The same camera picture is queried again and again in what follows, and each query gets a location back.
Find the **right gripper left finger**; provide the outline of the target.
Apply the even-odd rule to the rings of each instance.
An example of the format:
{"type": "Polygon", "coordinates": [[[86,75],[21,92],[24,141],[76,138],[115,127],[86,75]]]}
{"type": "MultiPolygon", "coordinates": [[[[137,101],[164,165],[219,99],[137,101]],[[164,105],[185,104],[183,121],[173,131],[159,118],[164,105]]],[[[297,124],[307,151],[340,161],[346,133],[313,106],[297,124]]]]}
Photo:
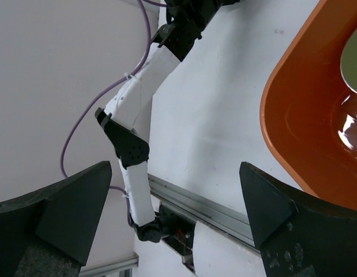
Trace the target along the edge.
{"type": "Polygon", "coordinates": [[[0,276],[78,276],[106,202],[112,169],[99,162],[0,202],[0,276]]]}

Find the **green plate back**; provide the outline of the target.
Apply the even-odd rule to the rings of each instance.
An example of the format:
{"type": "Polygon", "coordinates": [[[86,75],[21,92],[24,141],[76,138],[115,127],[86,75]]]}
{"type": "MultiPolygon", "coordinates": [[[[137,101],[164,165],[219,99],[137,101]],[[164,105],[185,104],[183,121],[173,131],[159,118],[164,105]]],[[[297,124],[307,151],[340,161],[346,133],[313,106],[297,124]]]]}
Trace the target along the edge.
{"type": "Polygon", "coordinates": [[[357,94],[357,28],[343,48],[340,71],[347,87],[357,94]]]}

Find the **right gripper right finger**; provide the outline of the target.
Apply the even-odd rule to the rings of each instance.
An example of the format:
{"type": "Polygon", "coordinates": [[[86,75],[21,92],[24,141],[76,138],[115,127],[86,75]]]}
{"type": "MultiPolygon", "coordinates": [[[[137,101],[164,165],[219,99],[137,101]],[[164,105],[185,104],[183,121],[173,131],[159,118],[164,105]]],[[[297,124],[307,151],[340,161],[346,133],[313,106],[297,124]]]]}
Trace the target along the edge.
{"type": "Polygon", "coordinates": [[[357,211],[242,162],[239,178],[267,276],[357,276],[357,211]]]}

